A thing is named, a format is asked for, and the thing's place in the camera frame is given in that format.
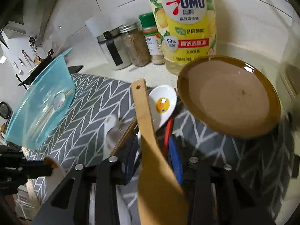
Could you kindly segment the white spoon bear print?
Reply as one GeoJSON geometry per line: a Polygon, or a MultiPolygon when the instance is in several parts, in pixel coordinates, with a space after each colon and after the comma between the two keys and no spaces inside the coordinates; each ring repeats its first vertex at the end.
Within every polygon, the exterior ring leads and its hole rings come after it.
{"type": "Polygon", "coordinates": [[[45,177],[46,188],[44,201],[46,201],[54,192],[54,190],[58,187],[58,185],[62,182],[62,180],[65,178],[66,172],[61,167],[61,165],[56,160],[52,159],[50,156],[45,157],[44,161],[52,168],[51,176],[45,177]]]}

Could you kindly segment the wooden spatula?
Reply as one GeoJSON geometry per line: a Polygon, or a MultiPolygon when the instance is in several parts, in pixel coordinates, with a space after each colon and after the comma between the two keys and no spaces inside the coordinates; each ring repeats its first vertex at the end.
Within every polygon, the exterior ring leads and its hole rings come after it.
{"type": "Polygon", "coordinates": [[[133,82],[131,90],[141,135],[141,170],[138,181],[140,223],[187,224],[189,205],[158,145],[145,80],[133,82]]]}

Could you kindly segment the large white plastic ladle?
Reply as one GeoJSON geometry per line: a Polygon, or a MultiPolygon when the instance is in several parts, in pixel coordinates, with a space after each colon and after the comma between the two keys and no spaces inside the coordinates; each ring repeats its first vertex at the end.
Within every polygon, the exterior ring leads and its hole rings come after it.
{"type": "Polygon", "coordinates": [[[121,123],[115,115],[109,115],[104,121],[103,160],[107,159],[121,138],[121,123]]]}

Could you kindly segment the white spoon yellow duck print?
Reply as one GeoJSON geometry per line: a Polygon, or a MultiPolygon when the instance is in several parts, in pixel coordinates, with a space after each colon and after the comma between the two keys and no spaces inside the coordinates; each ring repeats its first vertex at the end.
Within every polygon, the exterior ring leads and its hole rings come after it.
{"type": "Polygon", "coordinates": [[[177,94],[173,87],[160,85],[149,93],[148,101],[156,133],[172,116],[177,104],[177,94]]]}

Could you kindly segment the teal translucent plastic bowl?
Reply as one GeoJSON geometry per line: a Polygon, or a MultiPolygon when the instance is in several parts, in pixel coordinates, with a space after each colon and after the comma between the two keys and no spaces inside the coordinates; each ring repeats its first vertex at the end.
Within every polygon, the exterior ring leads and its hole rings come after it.
{"type": "Polygon", "coordinates": [[[60,54],[32,82],[8,124],[6,142],[38,149],[64,117],[75,95],[64,59],[71,50],[60,54]]]}

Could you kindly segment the grey herringbone place mat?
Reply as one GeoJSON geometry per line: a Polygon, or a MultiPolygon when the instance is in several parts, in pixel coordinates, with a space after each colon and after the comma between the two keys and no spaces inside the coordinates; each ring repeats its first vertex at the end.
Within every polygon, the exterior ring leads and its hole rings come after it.
{"type": "MultiPolygon", "coordinates": [[[[104,125],[109,115],[124,123],[135,117],[131,85],[127,82],[86,74],[72,75],[76,92],[73,103],[58,126],[29,160],[50,157],[64,171],[76,164],[99,164],[103,158],[104,125]]],[[[277,218],[291,178],[294,140],[284,118],[269,134],[257,139],[231,138],[198,121],[183,104],[178,104],[173,133],[190,154],[207,165],[231,165],[277,218]]]]}

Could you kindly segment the brown ceramic plate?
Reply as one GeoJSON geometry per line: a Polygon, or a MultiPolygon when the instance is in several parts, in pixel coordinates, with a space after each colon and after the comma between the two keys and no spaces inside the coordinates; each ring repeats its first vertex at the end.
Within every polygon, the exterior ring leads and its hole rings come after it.
{"type": "Polygon", "coordinates": [[[177,89],[186,108],[218,133],[255,138],[280,122],[271,82],[255,67],[228,56],[198,58],[183,67],[177,89]]]}

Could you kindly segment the glass jar black clasp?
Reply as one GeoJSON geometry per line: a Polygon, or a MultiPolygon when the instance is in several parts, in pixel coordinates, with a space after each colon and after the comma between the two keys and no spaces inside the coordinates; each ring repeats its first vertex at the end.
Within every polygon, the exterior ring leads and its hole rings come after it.
{"type": "Polygon", "coordinates": [[[102,15],[90,17],[85,24],[98,41],[110,69],[122,70],[132,64],[126,50],[119,27],[113,27],[111,21],[102,15]]]}

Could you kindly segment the glass spice jar metal lid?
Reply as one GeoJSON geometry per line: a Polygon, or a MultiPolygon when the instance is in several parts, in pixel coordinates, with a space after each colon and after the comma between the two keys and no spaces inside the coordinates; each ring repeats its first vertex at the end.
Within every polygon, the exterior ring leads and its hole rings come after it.
{"type": "Polygon", "coordinates": [[[122,25],[119,31],[133,65],[143,67],[151,62],[146,39],[137,22],[122,25]]]}

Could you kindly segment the yellow dish soap bottle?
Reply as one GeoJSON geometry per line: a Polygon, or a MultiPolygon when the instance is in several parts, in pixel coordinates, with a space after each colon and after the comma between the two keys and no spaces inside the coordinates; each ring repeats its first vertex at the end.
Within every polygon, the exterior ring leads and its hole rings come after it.
{"type": "Polygon", "coordinates": [[[148,0],[162,41],[167,70],[178,75],[199,57],[216,54],[214,0],[148,0]]]}

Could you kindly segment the green cap spice bottle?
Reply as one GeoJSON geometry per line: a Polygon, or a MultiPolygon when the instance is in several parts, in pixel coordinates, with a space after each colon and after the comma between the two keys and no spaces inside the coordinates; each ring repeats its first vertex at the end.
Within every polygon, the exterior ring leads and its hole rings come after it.
{"type": "Polygon", "coordinates": [[[155,65],[164,64],[160,34],[158,32],[153,13],[141,14],[138,18],[151,55],[151,62],[155,65]]]}

